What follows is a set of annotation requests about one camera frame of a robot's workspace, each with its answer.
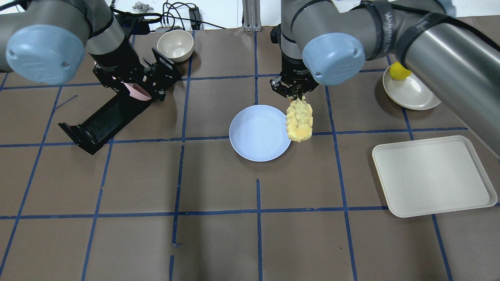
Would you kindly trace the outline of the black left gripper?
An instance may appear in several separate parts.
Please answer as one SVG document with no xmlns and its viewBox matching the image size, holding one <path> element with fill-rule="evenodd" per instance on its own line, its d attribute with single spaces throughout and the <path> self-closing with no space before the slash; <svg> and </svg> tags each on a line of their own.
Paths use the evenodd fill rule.
<svg viewBox="0 0 500 281">
<path fill-rule="evenodd" d="M 93 73 L 106 88 L 117 94 L 128 96 L 126 85 L 137 85 L 152 100 L 164 101 L 165 91 L 174 86 L 181 74 L 175 63 L 158 49 L 152 49 L 155 62 L 144 66 L 134 49 L 116 49 L 111 53 L 93 54 Z"/>
</svg>

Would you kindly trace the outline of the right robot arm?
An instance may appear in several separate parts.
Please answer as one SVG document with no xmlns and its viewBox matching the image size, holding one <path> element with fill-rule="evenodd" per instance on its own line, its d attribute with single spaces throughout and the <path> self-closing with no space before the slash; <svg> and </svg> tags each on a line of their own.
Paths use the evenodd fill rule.
<svg viewBox="0 0 500 281">
<path fill-rule="evenodd" d="M 296 100 L 391 53 L 498 157 L 499 44 L 455 16 L 450 0 L 362 0 L 346 12 L 330 0 L 283 0 L 270 33 L 282 71 L 270 85 Z"/>
</svg>

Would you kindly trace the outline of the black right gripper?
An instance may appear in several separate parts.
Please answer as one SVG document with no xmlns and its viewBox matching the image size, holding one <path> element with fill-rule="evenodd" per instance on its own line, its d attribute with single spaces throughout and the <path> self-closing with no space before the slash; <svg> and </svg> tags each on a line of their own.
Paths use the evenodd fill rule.
<svg viewBox="0 0 500 281">
<path fill-rule="evenodd" d="M 270 80 L 271 89 L 290 103 L 299 98 L 301 102 L 307 103 L 307 93 L 314 91 L 319 84 L 304 61 L 281 53 L 281 67 L 280 75 Z"/>
</svg>

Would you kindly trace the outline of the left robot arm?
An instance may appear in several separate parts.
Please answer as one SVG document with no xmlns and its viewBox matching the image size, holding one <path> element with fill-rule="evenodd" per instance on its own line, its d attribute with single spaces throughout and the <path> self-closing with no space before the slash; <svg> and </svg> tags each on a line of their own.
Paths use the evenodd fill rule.
<svg viewBox="0 0 500 281">
<path fill-rule="evenodd" d="M 144 66 L 104 0 L 11 0 L 1 4 L 1 72 L 44 85 L 63 85 L 77 74 L 85 54 L 99 82 L 140 101 L 164 99 L 180 80 L 175 63 L 152 52 Z"/>
</svg>

